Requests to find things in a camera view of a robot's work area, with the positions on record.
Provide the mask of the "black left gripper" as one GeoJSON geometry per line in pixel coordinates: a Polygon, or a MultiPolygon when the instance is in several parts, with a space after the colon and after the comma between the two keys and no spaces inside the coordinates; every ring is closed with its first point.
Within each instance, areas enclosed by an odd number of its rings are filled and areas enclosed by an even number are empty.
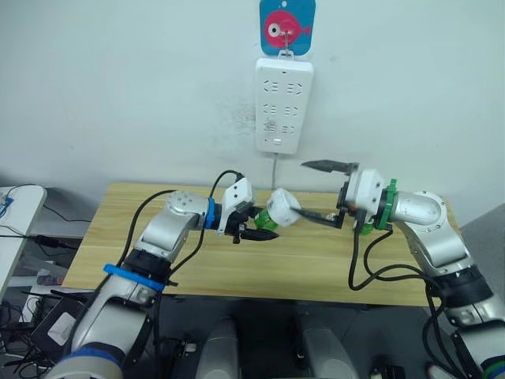
{"type": "Polygon", "coordinates": [[[253,206],[251,202],[241,202],[235,207],[227,220],[227,234],[233,237],[233,242],[240,242],[242,239],[264,242],[279,237],[274,231],[248,229],[249,218],[257,216],[262,210],[263,208],[253,206]]]}

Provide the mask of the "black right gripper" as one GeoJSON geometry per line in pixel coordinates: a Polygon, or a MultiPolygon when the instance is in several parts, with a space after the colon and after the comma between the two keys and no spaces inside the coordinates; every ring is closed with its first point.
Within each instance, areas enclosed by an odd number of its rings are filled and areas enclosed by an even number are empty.
{"type": "Polygon", "coordinates": [[[357,188],[359,174],[354,172],[358,170],[358,163],[344,163],[329,159],[319,159],[306,161],[301,165],[303,167],[327,173],[331,173],[333,171],[340,172],[349,176],[349,178],[344,182],[339,192],[339,198],[336,205],[336,208],[339,211],[338,215],[334,212],[323,215],[303,208],[293,208],[294,212],[308,221],[336,229],[342,229],[346,216],[356,218],[358,210],[354,204],[354,192],[357,188]]]}

